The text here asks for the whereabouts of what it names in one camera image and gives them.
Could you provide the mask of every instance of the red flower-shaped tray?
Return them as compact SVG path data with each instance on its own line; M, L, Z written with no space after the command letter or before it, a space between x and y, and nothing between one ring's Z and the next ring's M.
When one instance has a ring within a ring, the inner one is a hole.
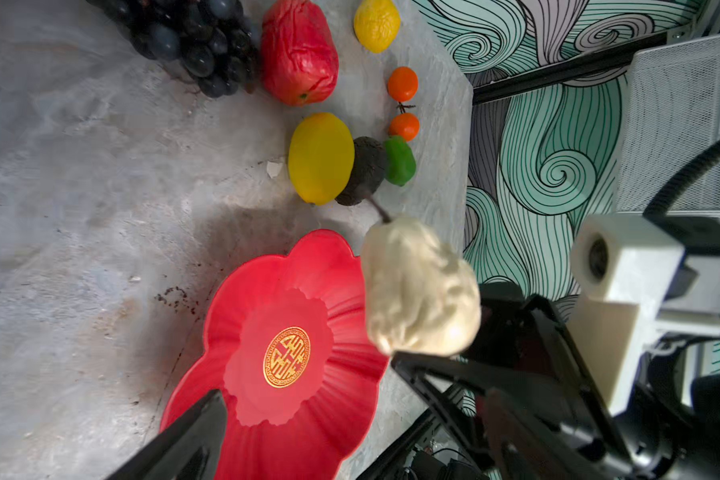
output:
M360 259L330 230L288 256L255 258L221 284L205 354L163 413L163 431L211 389L229 418L216 480L333 478L371 426L388 358L365 333Z

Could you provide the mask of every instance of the yellow lemon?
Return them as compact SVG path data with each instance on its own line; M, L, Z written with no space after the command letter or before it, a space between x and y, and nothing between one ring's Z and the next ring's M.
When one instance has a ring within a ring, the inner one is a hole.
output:
M400 13L392 0L363 0L355 13L355 35L373 53L384 52L398 30Z
M288 173L298 196L323 205L347 186L355 163L355 142L344 122L333 114L312 114L291 137Z

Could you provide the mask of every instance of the gray stone surface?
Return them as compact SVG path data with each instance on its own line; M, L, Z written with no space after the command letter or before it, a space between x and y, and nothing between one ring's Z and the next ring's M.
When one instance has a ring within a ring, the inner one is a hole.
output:
M379 202L461 248L471 88L412 2L383 54L352 32L359 0L318 0L341 73L333 96L288 108L264 91L211 101L137 56L83 0L0 0L0 478L101 478L154 437L166 400L202 353L203 313L242 262L284 254L315 228L355 252L366 203L304 204L268 162L329 111L384 138L384 82L418 72L416 177ZM272 1L244 2L255 20ZM166 295L176 307L155 300ZM387 372L354 478L423 410Z

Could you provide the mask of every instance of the circular gold logo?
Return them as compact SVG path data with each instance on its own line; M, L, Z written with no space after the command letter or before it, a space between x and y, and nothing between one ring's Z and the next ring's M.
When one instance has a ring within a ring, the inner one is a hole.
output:
M278 333L264 354L264 378L276 389L294 383L307 368L309 337L297 326Z

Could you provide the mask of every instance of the red apple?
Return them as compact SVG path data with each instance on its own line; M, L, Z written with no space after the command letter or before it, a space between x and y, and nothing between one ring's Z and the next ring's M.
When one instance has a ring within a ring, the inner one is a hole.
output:
M326 16L309 0L278 0L262 27L264 88L288 105L323 101L336 87L338 53Z

